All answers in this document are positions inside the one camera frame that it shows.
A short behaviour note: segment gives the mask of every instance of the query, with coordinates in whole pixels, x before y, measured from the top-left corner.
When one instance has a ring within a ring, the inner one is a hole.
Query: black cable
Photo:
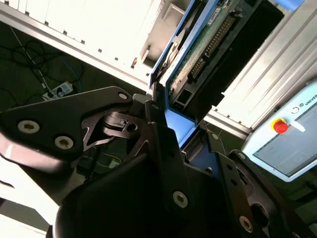
[[[86,180],[85,180],[85,182],[88,181],[88,180],[90,180],[90,179],[92,178],[93,173],[94,173],[94,169],[95,169],[95,167],[96,167],[97,161],[98,161],[99,156],[100,156],[101,153],[102,153],[102,147],[101,147],[101,146],[98,146],[98,147],[96,148],[95,154],[94,154],[94,156],[93,156],[93,160],[91,161],[90,167],[89,167],[89,169],[88,169],[88,171],[87,171],[87,175],[86,175]]]
[[[29,100],[30,100],[31,98],[35,97],[35,96],[41,97],[42,100],[44,100],[44,97],[43,97],[41,94],[37,94],[37,93],[36,93],[36,94],[33,94],[33,95],[31,95],[30,97],[28,97],[27,100],[25,100],[25,102],[23,103],[23,106],[24,106],[24,105],[27,105],[28,102],[29,102]]]
[[[5,88],[0,88],[0,90],[3,90],[4,92],[7,92],[11,96],[11,98],[14,100],[15,106],[19,106],[19,104],[18,104],[17,100],[15,99],[14,95],[9,90],[7,90]]]
[[[6,46],[0,45],[0,48],[10,51],[10,58],[0,58],[0,60],[7,60],[16,63],[20,67],[29,68],[34,74],[35,78],[42,84],[41,80],[43,77],[47,77],[53,81],[64,83],[64,81],[57,80],[49,76],[49,65],[48,62],[56,57],[65,56],[67,54],[62,52],[46,52],[43,45],[37,41],[28,41],[24,46],[17,46],[14,48],[8,48]],[[81,80],[81,77],[84,72],[84,66],[81,63],[81,73],[78,79],[73,80],[72,82],[77,82]]]

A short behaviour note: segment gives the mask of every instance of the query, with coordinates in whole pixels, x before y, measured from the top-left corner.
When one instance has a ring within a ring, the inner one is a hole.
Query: cable
[[[103,154],[104,154],[104,155],[107,155],[107,156],[109,156],[109,157],[113,157],[113,158],[119,160],[120,162],[122,162],[122,160],[121,160],[120,158],[118,158],[118,157],[116,157],[116,156],[114,156],[114,155],[111,155],[111,154],[109,154],[109,153],[103,153]]]
[[[75,73],[75,71],[69,66],[69,64],[61,57],[61,56],[58,56],[63,62],[64,64],[70,69],[70,71],[72,71],[72,73],[75,75],[75,77],[77,78],[76,81],[79,82],[79,86],[80,86],[80,92],[82,91],[82,83],[81,83],[81,76],[82,74],[80,75],[80,77],[77,76],[77,74]]]
[[[23,47],[23,45],[22,45],[20,39],[19,39],[18,36],[15,34],[15,32],[14,32],[14,30],[13,30],[13,28],[12,28],[11,26],[10,26],[10,29],[11,29],[11,31],[13,32],[13,34],[14,34],[15,38],[17,39],[17,41],[19,42],[20,46],[24,49],[24,52],[25,52],[25,54],[27,55],[27,57],[30,59],[30,61],[31,61],[34,65],[36,65],[36,63],[34,62],[34,60],[30,57],[29,53],[26,51],[25,47]],[[41,70],[40,70],[39,68],[38,68],[37,70],[39,71],[39,73],[40,73],[40,75],[41,75],[41,77],[42,77],[42,80],[43,80],[45,86],[48,88],[48,90],[49,90],[52,94],[54,94],[53,91],[51,90],[51,88],[50,88],[50,87],[48,86],[48,84],[46,83],[46,81],[45,81],[45,79],[44,79],[44,76],[43,76]]]
[[[18,104],[17,100],[15,99],[14,95],[9,90],[7,90],[5,88],[0,88],[0,90],[3,90],[4,92],[7,92],[11,96],[11,98],[14,100],[15,105],[19,106],[19,104]]]
[[[25,102],[24,102],[23,105],[27,105],[28,101],[29,101],[31,98],[35,97],[35,96],[41,97],[42,99],[44,99],[44,101],[45,101],[45,100],[48,100],[47,98],[45,98],[45,97],[44,97],[43,95],[41,95],[41,94],[33,94],[33,95],[31,95],[30,97],[28,97],[27,100],[25,100]]]
[[[47,53],[42,44],[40,44],[37,41],[33,41],[33,40],[28,41],[25,45],[22,45],[20,39],[18,38],[18,36],[16,35],[16,33],[12,27],[11,27],[11,31],[13,32],[16,40],[18,41],[19,46],[11,49],[11,48],[0,45],[0,48],[6,49],[6,50],[10,51],[10,53],[11,53],[10,58],[0,58],[0,59],[14,62],[21,67],[29,68],[32,71],[32,73],[34,74],[35,78],[45,88],[45,90],[54,95],[55,93],[48,86],[47,80],[45,79],[45,77],[47,77],[48,79],[51,79],[53,81],[56,81],[58,83],[64,83],[64,81],[57,80],[57,79],[54,79],[53,77],[49,76],[48,61],[50,61],[56,57],[61,58],[61,56],[65,56],[66,54],[62,53],[62,52]],[[81,63],[81,72],[78,76],[78,74],[75,73],[75,71],[70,67],[70,65],[63,58],[61,58],[61,59],[63,60],[65,65],[75,75],[76,79],[71,81],[70,83],[79,82],[79,87],[80,87],[79,91],[82,91],[81,78],[82,78],[82,75],[84,73],[83,64]]]
[[[88,159],[92,159],[92,160],[94,159],[94,158],[91,158],[91,157],[86,156],[86,155],[84,155],[83,157],[88,158]],[[99,163],[99,162],[97,162],[97,164],[100,165],[100,166],[102,166],[102,167],[107,167],[107,168],[109,168],[109,169],[112,169],[112,168],[110,168],[109,166],[103,165],[103,164],[101,164],[101,163]]]

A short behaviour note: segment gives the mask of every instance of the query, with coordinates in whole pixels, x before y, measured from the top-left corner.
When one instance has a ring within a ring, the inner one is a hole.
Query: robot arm
[[[83,151],[127,139],[124,162],[71,191],[48,236],[314,237],[247,156],[227,157],[203,124],[180,149],[158,98],[109,87],[0,114],[1,155],[61,179]]]

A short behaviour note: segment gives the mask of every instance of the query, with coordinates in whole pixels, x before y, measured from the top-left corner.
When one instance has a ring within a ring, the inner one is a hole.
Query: green circuit board
[[[239,1],[225,1],[216,7],[206,26],[173,76],[169,84],[169,96],[176,91],[183,80],[187,80],[189,74],[193,78],[198,75],[206,63],[203,56],[211,56],[213,50],[233,24],[235,18],[231,17],[230,13],[235,10]]]

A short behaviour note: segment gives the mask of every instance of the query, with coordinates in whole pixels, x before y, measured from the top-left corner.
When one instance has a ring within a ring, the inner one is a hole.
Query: metal panel
[[[13,7],[14,9],[18,9],[19,7],[19,0],[10,0],[9,1],[9,6]]]
[[[124,63],[115,61],[114,59],[105,61],[105,58],[101,56],[99,52],[92,52],[85,45],[39,23],[6,4],[0,4],[0,21],[144,91],[147,91],[148,89],[147,81],[149,78],[146,77],[145,73],[142,73],[142,71],[135,71],[131,69],[130,66],[124,65]]]
[[[49,2],[49,0],[28,0],[26,3],[26,11],[31,18],[44,23]]]
[[[284,13],[284,19],[224,92],[216,115],[254,129],[317,75],[317,2],[306,0],[297,11]]]
[[[25,13],[26,11],[26,3],[27,3],[27,0],[20,0],[19,1],[19,8],[18,10],[22,13]]]

